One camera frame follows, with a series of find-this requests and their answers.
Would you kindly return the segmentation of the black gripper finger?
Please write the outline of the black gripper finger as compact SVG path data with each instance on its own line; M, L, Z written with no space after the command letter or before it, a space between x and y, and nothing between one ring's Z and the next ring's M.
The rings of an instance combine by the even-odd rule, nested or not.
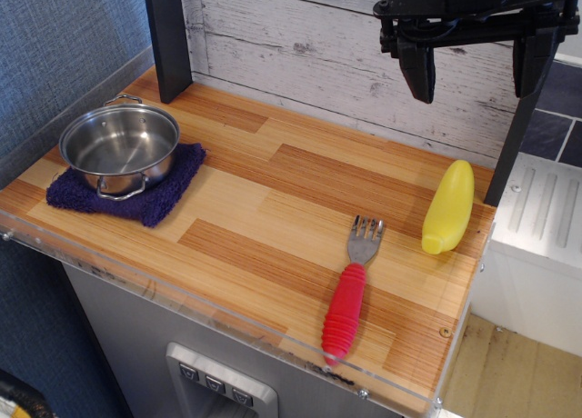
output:
M519 37L513 47L513 77L518 98L542 87L558 47L556 28L542 28L533 35Z
M404 37L397 38L396 48L400 69L411 94L416 100L431 104L436 84L434 49Z

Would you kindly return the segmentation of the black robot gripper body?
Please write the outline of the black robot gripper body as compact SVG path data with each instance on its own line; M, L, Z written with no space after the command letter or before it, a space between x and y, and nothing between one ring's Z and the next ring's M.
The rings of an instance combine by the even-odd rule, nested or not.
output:
M519 40L538 30L577 32L577 0L379 0L381 51L396 55L399 41L430 48Z

